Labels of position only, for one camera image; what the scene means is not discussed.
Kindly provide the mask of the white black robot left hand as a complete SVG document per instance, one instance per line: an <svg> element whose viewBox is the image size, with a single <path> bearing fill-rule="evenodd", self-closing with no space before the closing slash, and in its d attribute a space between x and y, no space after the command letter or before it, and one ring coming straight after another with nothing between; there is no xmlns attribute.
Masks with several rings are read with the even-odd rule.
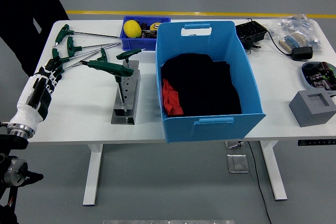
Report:
<svg viewBox="0 0 336 224"><path fill-rule="evenodd" d="M51 96L62 78L61 71L62 60L56 56L28 79L17 102L17 113L9 122L9 132L36 132L37 125L47 117Z"/></svg>

